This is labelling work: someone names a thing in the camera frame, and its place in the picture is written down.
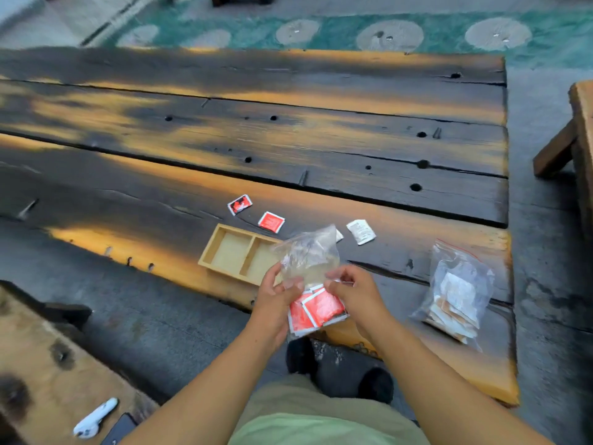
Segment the bench leg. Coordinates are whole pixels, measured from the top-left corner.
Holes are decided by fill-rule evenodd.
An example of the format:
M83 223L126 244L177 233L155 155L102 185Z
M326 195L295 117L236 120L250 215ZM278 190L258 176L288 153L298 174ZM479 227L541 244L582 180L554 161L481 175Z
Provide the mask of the bench leg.
M576 142L576 127L571 119L560 132L533 158L533 173L550 178L572 159L571 146Z

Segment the concrete floor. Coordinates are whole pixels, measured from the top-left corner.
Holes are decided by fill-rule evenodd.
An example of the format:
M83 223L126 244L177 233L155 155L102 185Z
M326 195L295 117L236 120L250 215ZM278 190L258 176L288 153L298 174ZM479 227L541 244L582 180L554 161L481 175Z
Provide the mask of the concrete floor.
M593 0L277 0L269 7L232 5L204 15L348 15L593 6ZM558 444L593 443L593 279L583 244L570 169L537 181L531 159L570 118L570 84L593 70L508 68L510 229L513 236L521 407ZM0 221L0 278L43 301L94 310L85 333L98 351L174 394L204 369L245 325L248 315L147 273ZM352 395L376 361L317 344L324 388ZM285 373L281 350L260 384ZM396 408L413 413L400 399Z

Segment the floor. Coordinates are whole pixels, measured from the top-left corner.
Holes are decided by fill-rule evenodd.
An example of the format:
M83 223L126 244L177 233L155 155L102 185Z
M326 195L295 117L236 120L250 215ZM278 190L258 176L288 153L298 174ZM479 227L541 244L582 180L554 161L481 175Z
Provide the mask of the floor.
M123 14L97 36L97 42L114 46L132 29L156 25L158 34L153 29L148 40L155 40L154 45L179 45L212 29L231 28L230 46L240 46L240 40L253 37L255 31L260 34L258 46L281 48L287 45L278 40L276 30L301 17L317 22L321 33L336 22L357 22L364 29L379 21L404 19L421 25L427 41L423 46L429 46L424 51L456 51L463 44L465 48L457 51L468 52L464 31L475 22L505 12L529 28L532 39L502 50L508 58L510 229L521 387L521 406L514 412L555 443L593 443L593 272L579 224L574 175L569 167L556 180L538 181L531 169L532 157L570 118L570 84L593 78L593 62L583 48L593 25L593 0L277 0L266 7L241 2L220 9L212 9L209 0L158 3L139 14L140 9ZM396 15L401 13L411 16ZM180 15L187 20L173 21ZM450 28L457 28L454 38ZM444 33L437 40L439 31ZM357 35L348 34L330 34L337 40L334 46L354 47ZM562 34L570 40L562 41ZM211 34L206 43L221 46L221 37L226 36ZM320 38L313 35L311 40ZM0 278L44 301L89 305L94 313L85 333L93 347L169 395L207 366L248 318L215 300L6 219L0 220L0 249L7 250L0 255ZM316 349L322 386L331 395L352 395L365 370L378 365L325 344L316 344ZM281 350L260 384L284 373ZM413 416L401 397L394 407Z

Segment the wooden bench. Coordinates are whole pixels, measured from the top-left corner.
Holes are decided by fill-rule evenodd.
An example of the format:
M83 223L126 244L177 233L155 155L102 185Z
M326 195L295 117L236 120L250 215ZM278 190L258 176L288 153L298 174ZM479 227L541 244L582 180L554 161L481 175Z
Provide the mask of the wooden bench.
M412 328L488 395L519 402L501 57L326 50L0 51L0 214L251 309L197 264L217 224L278 239L334 223L402 321L437 238L495 272L483 353ZM232 216L247 193L254 205ZM346 229L364 218L377 239ZM323 338L377 356L352 321Z
M86 443L100 444L128 412L140 423L156 404L79 345L90 309L43 304L0 281L0 433L29 445L78 444L74 426L108 398L119 404Z
M568 92L572 119L533 159L533 173L551 178L571 160L576 174L581 223L593 240L593 80L573 84Z

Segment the clear plastic bag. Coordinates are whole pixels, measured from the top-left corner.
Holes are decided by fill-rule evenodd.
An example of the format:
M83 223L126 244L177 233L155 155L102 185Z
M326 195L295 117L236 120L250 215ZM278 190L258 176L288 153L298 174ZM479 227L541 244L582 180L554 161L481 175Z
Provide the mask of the clear plastic bag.
M336 231L335 225L330 225L303 232L271 248L282 263L280 273L285 286L292 285L295 278L302 278L305 285L305 291L288 311L291 339L348 317L343 303L323 288L326 273L340 265Z
M494 272L476 256L437 240L432 247L431 287L411 317L481 351L480 321L494 291Z

